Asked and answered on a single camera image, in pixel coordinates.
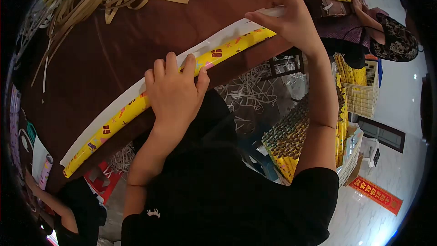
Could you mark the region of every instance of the pink paper tube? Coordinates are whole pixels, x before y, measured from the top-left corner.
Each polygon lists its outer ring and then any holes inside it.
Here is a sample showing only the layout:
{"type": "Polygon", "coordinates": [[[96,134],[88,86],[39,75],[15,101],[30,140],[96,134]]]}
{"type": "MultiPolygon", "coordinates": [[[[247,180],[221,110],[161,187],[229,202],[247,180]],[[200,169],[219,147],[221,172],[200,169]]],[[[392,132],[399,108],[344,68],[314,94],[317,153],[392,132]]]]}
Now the pink paper tube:
{"type": "Polygon", "coordinates": [[[38,186],[42,190],[46,189],[48,175],[50,174],[50,170],[52,170],[53,166],[53,158],[49,154],[47,154],[46,161],[44,162],[44,167],[42,168],[41,176],[39,177],[38,186]]]}

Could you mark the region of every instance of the white plastic crate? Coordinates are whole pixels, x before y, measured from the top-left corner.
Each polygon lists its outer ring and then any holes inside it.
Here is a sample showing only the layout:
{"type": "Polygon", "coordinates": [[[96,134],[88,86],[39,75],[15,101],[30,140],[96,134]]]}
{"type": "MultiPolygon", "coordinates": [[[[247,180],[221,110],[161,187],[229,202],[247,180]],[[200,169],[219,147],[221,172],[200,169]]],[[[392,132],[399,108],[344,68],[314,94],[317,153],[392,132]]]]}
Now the white plastic crate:
{"type": "Polygon", "coordinates": [[[366,61],[367,86],[341,83],[346,90],[349,112],[373,117],[379,95],[378,62],[366,61]]]}

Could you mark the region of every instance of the person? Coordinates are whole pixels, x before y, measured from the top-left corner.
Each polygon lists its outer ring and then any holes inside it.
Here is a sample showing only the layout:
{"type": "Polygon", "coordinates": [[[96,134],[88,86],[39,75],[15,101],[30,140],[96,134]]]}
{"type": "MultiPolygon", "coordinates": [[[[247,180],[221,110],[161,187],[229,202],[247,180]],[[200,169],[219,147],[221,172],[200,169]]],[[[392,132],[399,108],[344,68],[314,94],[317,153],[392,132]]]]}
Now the person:
{"type": "MultiPolygon", "coordinates": [[[[174,153],[185,132],[195,129],[190,123],[196,122],[205,105],[209,78],[202,68],[195,84],[194,56],[188,55],[179,73],[176,55],[170,52],[144,75],[156,120],[130,166],[124,246],[318,245],[328,238],[339,186],[335,172],[338,99],[330,60],[303,0],[266,1],[267,8],[284,5],[285,15],[276,18],[250,12],[245,17],[301,49],[308,57],[311,76],[310,124],[292,184],[274,183],[246,167],[232,141],[222,140],[223,130],[209,141],[174,153]]],[[[214,107],[229,112],[223,99],[214,107]]]]}
{"type": "Polygon", "coordinates": [[[360,0],[353,0],[354,14],[319,19],[317,32],[328,55],[344,54],[352,68],[365,66],[364,55],[395,62],[409,62],[418,55],[414,35],[380,8],[369,9],[360,0]]]}
{"type": "Polygon", "coordinates": [[[54,217],[44,210],[40,210],[40,215],[56,231],[59,246],[96,246],[106,210],[99,205],[83,177],[67,183],[56,196],[39,188],[28,170],[25,180],[32,194],[54,211],[54,217]]]}

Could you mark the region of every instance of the right hand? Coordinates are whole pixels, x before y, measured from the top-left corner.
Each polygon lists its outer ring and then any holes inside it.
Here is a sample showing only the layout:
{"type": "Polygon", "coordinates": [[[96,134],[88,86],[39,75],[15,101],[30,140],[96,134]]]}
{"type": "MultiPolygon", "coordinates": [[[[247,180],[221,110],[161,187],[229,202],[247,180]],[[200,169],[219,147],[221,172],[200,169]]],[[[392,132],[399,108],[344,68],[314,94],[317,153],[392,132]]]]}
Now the right hand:
{"type": "Polygon", "coordinates": [[[283,17],[272,17],[257,12],[246,13],[244,17],[281,35],[310,57],[325,51],[303,0],[267,0],[266,8],[278,5],[285,6],[283,17]]]}
{"type": "Polygon", "coordinates": [[[193,54],[187,56],[183,72],[179,72],[176,54],[169,52],[165,62],[158,59],[154,69],[145,72],[146,91],[156,116],[153,129],[166,138],[180,141],[202,105],[209,77],[202,67],[194,84],[195,69],[193,54]]]}

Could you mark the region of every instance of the window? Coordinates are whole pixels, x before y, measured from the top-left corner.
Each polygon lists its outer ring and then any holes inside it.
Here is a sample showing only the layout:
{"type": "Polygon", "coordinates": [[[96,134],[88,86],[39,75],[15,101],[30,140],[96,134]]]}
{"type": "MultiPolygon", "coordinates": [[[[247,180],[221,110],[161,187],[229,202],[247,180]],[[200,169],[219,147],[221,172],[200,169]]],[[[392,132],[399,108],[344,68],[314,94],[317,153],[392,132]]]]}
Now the window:
{"type": "Polygon", "coordinates": [[[403,153],[405,143],[404,132],[362,116],[358,117],[357,123],[364,131],[364,136],[368,138],[376,138],[380,144],[403,153]]]}

